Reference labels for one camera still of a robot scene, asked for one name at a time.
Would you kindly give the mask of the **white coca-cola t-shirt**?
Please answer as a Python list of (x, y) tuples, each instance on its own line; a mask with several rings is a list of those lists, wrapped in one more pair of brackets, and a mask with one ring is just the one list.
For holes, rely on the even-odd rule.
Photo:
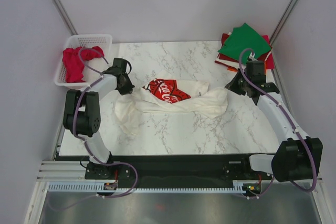
[(228, 91), (211, 88), (206, 81), (176, 79), (162, 70), (153, 80), (119, 97), (114, 113), (125, 134), (136, 135), (142, 113), (197, 112), (209, 119), (224, 114), (228, 107)]

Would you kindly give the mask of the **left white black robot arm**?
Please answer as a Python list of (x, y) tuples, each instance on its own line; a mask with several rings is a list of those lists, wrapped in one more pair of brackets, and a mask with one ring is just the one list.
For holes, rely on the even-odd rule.
[(85, 179), (113, 179), (115, 165), (112, 154), (102, 140), (100, 100), (112, 91), (121, 95), (131, 94), (134, 85), (129, 74), (131, 64), (122, 58), (115, 58), (99, 78), (80, 90), (70, 89), (66, 93), (63, 126), (84, 145), (89, 163)]

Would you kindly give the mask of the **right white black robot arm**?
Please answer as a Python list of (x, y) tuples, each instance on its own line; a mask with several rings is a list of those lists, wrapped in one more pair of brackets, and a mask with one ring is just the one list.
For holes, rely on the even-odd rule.
[(279, 182), (317, 180), (323, 145), (319, 138), (311, 138), (294, 120), (283, 103), (277, 86), (266, 81), (264, 63), (248, 61), (226, 89), (238, 95), (247, 95), (263, 112), (276, 134), (280, 145), (274, 154), (253, 154), (240, 166), (248, 179), (259, 172), (275, 176)]

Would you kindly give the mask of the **folded orange t-shirt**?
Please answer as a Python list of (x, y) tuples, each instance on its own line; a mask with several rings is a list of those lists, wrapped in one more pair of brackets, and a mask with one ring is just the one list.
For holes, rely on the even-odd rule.
[[(231, 71), (238, 71), (239, 68), (239, 63), (238, 62), (229, 62), (228, 64), (228, 69), (230, 69)], [(264, 70), (265, 72), (267, 71), (267, 64), (266, 62), (264, 62)]]

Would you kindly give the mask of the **folded pink red t-shirt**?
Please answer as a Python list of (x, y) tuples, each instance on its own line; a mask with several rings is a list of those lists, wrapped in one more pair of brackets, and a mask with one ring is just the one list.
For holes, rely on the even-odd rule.
[(275, 64), (274, 64), (274, 60), (273, 60), (273, 56), (272, 56), (272, 46), (269, 45), (270, 50), (264, 54), (262, 54), (258, 60), (259, 61), (263, 61), (264, 62), (264, 67), (265, 67), (265, 72), (267, 70), (271, 70), (275, 68)]

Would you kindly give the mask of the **white plastic basket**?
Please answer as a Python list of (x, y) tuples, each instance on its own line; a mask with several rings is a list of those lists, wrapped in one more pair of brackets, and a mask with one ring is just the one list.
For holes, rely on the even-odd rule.
[[(91, 61), (83, 61), (81, 58), (81, 51), (84, 49), (92, 49), (92, 47), (99, 46), (104, 56), (100, 58), (94, 58)], [(54, 83), (57, 86), (66, 87), (69, 89), (81, 89), (93, 82), (99, 73), (103, 72), (103, 69), (111, 65), (110, 52), (112, 48), (112, 36), (108, 34), (86, 34), (86, 35), (74, 35), (68, 38), (65, 43), (64, 50), (66, 48), (82, 47), (78, 53), (80, 60), (85, 64), (83, 70), (83, 79), (85, 82), (81, 83), (67, 83), (66, 82), (66, 68), (62, 62), (63, 51), (61, 59), (57, 67), (57, 71), (54, 77)]]

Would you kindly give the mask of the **crumpled red t-shirt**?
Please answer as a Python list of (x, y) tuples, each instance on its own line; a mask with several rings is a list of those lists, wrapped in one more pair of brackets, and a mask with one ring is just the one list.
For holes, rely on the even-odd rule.
[[(78, 55), (81, 48), (82, 47), (66, 48), (63, 51), (62, 62), (66, 68), (67, 83), (85, 82), (83, 79), (85, 64), (80, 60)], [(80, 55), (83, 61), (91, 61), (94, 58), (104, 56), (104, 52), (99, 46), (95, 46), (92, 47), (92, 49), (82, 50)]]

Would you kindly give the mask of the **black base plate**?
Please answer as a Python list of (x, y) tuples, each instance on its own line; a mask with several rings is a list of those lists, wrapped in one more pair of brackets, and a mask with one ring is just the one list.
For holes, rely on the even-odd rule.
[[(56, 156), (56, 161), (89, 163), (87, 156)], [(201, 155), (130, 155), (112, 156), (116, 172), (114, 178), (132, 185), (155, 186), (225, 186), (235, 180), (257, 183), (270, 180), (264, 172), (253, 171), (248, 154), (201, 154)]]

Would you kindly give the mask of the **right aluminium corner post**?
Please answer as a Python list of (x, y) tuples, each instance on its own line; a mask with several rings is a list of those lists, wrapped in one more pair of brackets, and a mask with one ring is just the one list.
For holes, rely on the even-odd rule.
[(289, 19), (291, 13), (293, 12), (294, 8), (298, 4), (299, 0), (290, 0), (283, 15), (281, 16), (274, 32), (271, 35), (270, 38), (270, 44), (273, 45), (278, 38), (280, 32), (282, 31), (284, 25), (286, 24), (287, 20)]

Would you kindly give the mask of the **aluminium corner post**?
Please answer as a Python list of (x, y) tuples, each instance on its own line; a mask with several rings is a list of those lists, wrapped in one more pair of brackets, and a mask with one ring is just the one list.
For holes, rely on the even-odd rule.
[(71, 35), (77, 35), (77, 31), (73, 25), (73, 22), (71, 21), (64, 5), (62, 4), (61, 0), (51, 0), (57, 10), (57, 12), (59, 13), (62, 21), (64, 22), (66, 28), (68, 29), (68, 31), (70, 32)]
[(290, 0), (283, 15), (281, 16), (274, 32), (271, 35), (270, 38), (270, 44), (273, 45), (278, 38), (280, 32), (282, 31), (284, 25), (286, 24), (287, 20), (289, 19), (291, 13), (293, 12), (294, 8), (298, 4), (299, 0)]

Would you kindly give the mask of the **left aluminium corner post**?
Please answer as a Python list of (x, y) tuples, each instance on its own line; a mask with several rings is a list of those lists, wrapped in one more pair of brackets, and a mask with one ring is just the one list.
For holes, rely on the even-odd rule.
[(77, 35), (77, 31), (73, 25), (73, 22), (71, 21), (64, 5), (62, 4), (61, 0), (51, 0), (57, 10), (57, 12), (59, 13), (62, 21), (64, 22), (66, 28), (68, 29), (68, 31), (70, 32), (71, 35)]

